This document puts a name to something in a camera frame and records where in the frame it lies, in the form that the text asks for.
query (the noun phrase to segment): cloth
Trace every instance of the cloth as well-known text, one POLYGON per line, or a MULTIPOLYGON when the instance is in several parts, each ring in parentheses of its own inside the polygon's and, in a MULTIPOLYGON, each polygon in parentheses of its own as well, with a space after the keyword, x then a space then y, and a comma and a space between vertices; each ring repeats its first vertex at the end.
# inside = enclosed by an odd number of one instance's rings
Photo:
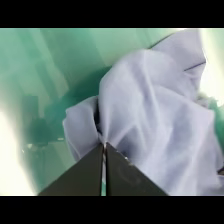
POLYGON ((98 96, 66 111, 75 159, 109 142, 169 195, 224 194, 214 113, 196 103, 204 64, 196 29, 123 57, 98 96))

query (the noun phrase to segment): lavender cloth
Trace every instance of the lavender cloth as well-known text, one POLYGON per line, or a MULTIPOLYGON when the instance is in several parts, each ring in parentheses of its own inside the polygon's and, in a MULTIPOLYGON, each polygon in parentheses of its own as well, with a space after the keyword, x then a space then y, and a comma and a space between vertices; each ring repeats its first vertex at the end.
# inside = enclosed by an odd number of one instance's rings
POLYGON ((123 57, 101 80, 98 97, 66 111, 74 158, 109 142, 169 195, 224 195, 214 113, 196 103, 204 66, 195 29, 123 57))

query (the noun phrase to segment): crumpled fabric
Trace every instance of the crumpled fabric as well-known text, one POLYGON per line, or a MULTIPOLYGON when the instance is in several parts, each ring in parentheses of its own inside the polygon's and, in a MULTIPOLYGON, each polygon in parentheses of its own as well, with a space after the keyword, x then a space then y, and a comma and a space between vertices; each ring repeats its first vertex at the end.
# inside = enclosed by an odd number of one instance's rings
POLYGON ((66 111, 74 158, 109 142, 169 195, 224 195, 214 112, 197 103, 205 62, 196 29, 124 56, 66 111))

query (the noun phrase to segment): green surface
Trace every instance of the green surface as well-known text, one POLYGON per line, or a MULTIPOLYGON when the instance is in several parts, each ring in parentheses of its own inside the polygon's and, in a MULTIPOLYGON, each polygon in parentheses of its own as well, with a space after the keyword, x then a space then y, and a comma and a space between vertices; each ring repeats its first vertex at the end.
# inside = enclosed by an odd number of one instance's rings
POLYGON ((0 29, 0 194, 36 195, 71 167, 62 128, 66 108, 96 95, 120 57, 176 31, 0 29))

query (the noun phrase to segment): garment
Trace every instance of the garment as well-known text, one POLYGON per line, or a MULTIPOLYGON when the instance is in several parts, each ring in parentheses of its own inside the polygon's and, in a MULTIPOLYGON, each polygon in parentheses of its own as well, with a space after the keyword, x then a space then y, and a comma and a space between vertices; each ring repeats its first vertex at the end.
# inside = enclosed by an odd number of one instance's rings
POLYGON ((74 157, 109 142, 169 195, 224 194, 214 113, 196 103, 204 64, 195 29, 123 57, 98 96, 66 111, 74 157))

